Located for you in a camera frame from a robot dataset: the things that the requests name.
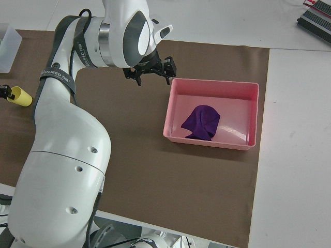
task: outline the purple cloth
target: purple cloth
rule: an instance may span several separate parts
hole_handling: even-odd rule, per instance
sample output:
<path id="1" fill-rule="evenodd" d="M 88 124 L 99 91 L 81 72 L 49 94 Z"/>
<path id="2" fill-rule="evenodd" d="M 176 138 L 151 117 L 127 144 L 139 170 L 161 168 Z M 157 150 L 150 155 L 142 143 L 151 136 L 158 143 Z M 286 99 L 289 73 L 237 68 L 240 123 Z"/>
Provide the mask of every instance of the purple cloth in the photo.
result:
<path id="1" fill-rule="evenodd" d="M 185 138 L 211 141 L 214 137 L 220 115 L 210 106 L 197 106 L 187 120 L 182 124 L 182 128 L 192 131 L 191 135 Z"/>

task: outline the translucent plastic container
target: translucent plastic container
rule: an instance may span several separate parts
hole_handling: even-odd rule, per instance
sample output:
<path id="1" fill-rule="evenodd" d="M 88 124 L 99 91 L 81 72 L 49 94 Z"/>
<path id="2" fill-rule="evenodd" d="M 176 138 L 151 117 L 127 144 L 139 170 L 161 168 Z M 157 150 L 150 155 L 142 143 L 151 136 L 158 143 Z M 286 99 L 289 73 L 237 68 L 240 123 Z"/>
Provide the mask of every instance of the translucent plastic container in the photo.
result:
<path id="1" fill-rule="evenodd" d="M 0 73 L 8 73 L 20 47 L 22 37 L 8 23 L 0 23 L 0 40 Z"/>
<path id="2" fill-rule="evenodd" d="M 163 135 L 172 142 L 248 150 L 256 143 L 258 98 L 257 83 L 174 79 Z M 181 127 L 199 105 L 221 116 L 212 141 L 185 138 L 192 132 Z"/>

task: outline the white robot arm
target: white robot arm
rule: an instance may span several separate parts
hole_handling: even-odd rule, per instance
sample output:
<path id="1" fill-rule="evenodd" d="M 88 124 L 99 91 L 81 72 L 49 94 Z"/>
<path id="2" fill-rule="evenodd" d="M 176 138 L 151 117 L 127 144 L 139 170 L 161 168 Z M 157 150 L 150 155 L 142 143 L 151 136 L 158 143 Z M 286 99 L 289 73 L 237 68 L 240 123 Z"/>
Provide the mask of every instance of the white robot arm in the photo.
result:
<path id="1" fill-rule="evenodd" d="M 146 0 L 103 4 L 104 18 L 86 10 L 89 17 L 65 17 L 55 31 L 34 103 L 35 141 L 8 216 L 12 248 L 90 247 L 111 142 L 95 117 L 70 102 L 78 71 L 122 67 L 139 85 L 142 73 L 157 73 L 167 82 L 176 75 L 172 58 L 161 60 L 156 50 L 171 24 L 150 18 Z"/>

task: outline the brown paper sheet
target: brown paper sheet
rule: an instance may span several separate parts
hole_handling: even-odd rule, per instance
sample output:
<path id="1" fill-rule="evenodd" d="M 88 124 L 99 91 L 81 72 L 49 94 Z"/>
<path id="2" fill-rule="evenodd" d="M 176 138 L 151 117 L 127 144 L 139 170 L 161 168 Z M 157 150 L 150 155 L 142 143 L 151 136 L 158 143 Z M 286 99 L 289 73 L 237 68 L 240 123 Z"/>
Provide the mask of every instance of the brown paper sheet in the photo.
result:
<path id="1" fill-rule="evenodd" d="M 23 41 L 1 84 L 32 96 L 52 48 L 53 32 L 21 30 Z M 163 41 L 178 78 L 260 84 L 257 145 L 248 151 L 172 143 L 162 136 L 170 87 L 122 69 L 84 69 L 80 106 L 107 129 L 112 153 L 99 209 L 237 247 L 247 247 L 258 169 L 268 49 Z M 15 186 L 34 140 L 32 107 L 1 102 L 0 183 Z"/>

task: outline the white plastic bin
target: white plastic bin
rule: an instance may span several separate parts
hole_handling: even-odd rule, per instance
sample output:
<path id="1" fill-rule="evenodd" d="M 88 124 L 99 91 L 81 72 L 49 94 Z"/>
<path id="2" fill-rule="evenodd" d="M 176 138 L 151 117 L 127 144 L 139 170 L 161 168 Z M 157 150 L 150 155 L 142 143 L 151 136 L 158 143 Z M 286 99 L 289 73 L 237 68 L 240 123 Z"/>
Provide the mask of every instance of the white plastic bin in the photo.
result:
<path id="1" fill-rule="evenodd" d="M 22 37 L 8 23 L 0 23 L 0 40 L 0 73 L 8 73 L 20 47 Z"/>

